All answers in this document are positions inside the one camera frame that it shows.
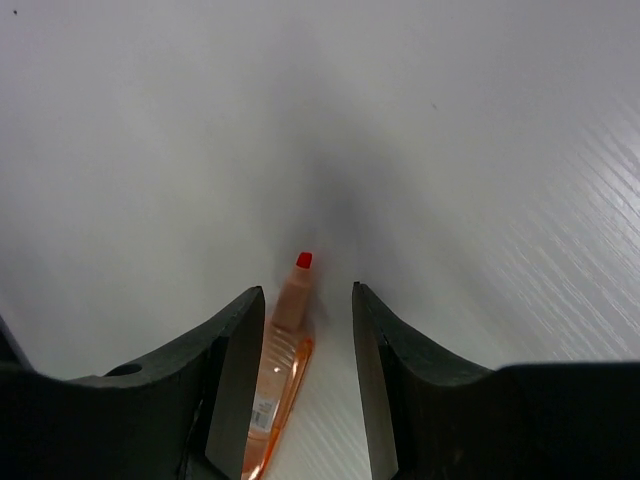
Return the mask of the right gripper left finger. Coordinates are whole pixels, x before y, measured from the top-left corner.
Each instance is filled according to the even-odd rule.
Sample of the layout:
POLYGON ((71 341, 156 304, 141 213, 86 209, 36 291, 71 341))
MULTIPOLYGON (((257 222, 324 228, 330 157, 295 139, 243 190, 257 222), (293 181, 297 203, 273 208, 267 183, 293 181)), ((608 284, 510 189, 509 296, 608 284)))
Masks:
POLYGON ((5 479, 238 479, 261 355, 258 287, 103 376, 36 371, 1 333, 5 479))

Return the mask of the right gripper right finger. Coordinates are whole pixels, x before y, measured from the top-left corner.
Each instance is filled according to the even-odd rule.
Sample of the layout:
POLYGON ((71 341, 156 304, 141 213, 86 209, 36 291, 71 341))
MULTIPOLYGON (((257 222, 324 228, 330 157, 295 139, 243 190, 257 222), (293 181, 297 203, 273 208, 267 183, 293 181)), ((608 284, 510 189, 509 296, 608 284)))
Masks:
POLYGON ((635 479, 637 362, 485 368, 352 289, 353 336, 376 479, 635 479))

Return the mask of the orange correction tape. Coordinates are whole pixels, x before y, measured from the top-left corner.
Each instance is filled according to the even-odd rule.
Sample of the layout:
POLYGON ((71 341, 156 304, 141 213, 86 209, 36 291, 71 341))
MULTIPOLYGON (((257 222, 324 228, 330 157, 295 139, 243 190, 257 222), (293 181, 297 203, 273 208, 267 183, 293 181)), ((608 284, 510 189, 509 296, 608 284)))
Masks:
POLYGON ((312 262, 312 253, 299 254, 265 319, 243 479, 260 479, 266 473, 313 353, 313 335, 307 325, 312 262))

